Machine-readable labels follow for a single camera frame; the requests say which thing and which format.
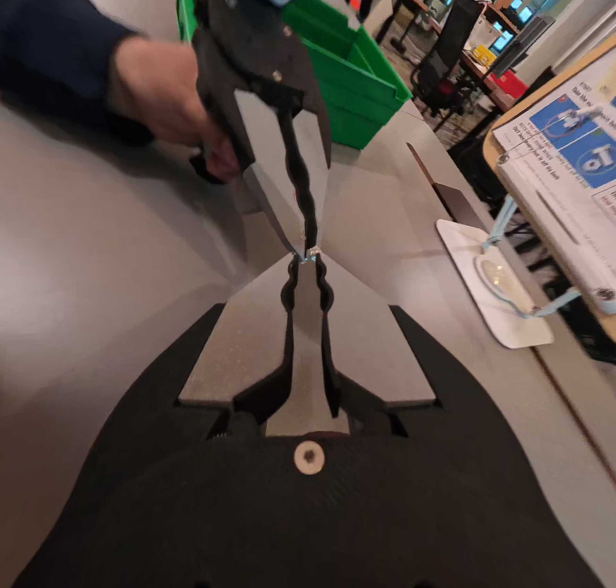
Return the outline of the red storage bin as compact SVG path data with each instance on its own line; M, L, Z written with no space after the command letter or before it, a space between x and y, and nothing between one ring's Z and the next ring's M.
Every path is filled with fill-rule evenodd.
M488 79L496 84L496 86L499 87L506 95L516 101L524 96L528 90L528 85L525 84L525 82L520 79L512 69L508 69L499 77L492 72L490 73Z

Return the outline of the black office chair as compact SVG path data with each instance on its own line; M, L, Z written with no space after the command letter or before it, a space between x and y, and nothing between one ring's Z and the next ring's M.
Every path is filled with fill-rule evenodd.
M466 87L450 77L483 10L475 0L455 0L434 44L410 76L413 96L435 117L440 110L458 110Z

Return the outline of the white and wood document stand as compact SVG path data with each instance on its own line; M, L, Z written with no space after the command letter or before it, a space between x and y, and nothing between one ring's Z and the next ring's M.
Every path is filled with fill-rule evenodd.
M604 330L615 338L615 223L604 215L568 214L553 206L520 175L497 142L495 130L519 116L593 61L615 50L615 35L514 107L486 136L483 156L506 190L490 232L438 220L437 232L493 336L506 348L553 342L547 317L582 297ZM546 305L534 303L500 243L515 212L521 211L572 284Z

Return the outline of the printed instruction sheet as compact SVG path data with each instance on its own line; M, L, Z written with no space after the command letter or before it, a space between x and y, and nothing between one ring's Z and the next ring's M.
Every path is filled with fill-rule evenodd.
M495 137L520 175L568 214L615 223L615 50L593 61Z

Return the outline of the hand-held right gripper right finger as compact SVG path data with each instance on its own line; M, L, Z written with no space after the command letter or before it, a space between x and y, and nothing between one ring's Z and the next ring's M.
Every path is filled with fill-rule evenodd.
M431 405L436 396L385 299L324 253L315 256L321 357L332 416Z

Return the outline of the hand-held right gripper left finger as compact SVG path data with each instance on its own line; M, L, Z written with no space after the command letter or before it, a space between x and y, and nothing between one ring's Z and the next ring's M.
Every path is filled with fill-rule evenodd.
M299 258L288 254L222 307L178 396L183 406L251 414L259 425L291 391Z

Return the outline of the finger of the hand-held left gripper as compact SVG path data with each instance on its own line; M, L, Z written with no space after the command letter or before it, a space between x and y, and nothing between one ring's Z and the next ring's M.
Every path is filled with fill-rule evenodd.
M307 252L320 245L329 167L317 116L302 110L291 123L295 146L289 150L289 251Z
M289 176L278 114L253 92L236 90L234 98L254 157L243 180L287 251L305 257L305 217Z

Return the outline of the person's left hand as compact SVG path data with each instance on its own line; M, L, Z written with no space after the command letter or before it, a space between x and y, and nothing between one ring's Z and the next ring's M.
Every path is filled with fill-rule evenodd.
M196 89L198 62L188 44L133 35L110 60L108 104L159 140L208 151L206 169L228 182L238 176L232 144L208 114Z

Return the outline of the green plastic bin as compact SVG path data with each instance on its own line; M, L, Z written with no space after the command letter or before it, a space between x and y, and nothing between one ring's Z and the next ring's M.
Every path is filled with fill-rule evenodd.
M176 0L182 40L193 43L197 0ZM311 57L331 126L331 141L364 149L411 94L363 26L323 0L294 0L283 19Z

